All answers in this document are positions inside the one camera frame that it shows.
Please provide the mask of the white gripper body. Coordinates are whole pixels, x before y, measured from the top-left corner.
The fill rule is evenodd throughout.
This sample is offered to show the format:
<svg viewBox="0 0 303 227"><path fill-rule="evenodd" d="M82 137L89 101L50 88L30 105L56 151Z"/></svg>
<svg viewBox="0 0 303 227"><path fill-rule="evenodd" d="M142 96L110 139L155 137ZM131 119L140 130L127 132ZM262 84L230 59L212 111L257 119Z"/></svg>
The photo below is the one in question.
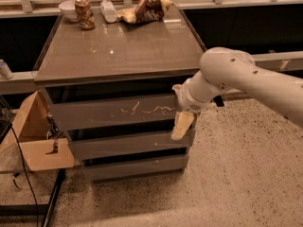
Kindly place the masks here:
<svg viewBox="0 0 303 227"><path fill-rule="evenodd" d="M189 80L186 80L182 85L180 95L177 96L178 104L183 111L199 114L208 103L200 102L195 99L189 91Z"/></svg>

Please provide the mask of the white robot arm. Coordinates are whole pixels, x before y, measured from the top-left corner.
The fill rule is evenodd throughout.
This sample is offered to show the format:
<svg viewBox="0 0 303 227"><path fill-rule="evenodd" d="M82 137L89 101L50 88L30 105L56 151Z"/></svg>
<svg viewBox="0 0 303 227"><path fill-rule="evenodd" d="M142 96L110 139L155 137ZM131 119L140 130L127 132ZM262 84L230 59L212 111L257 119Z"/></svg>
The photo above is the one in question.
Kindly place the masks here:
<svg viewBox="0 0 303 227"><path fill-rule="evenodd" d="M303 127L303 79L260 68L244 51L214 47L202 55L193 77L173 86L181 110L175 115L171 138L182 139L194 115L231 89L245 92Z"/></svg>

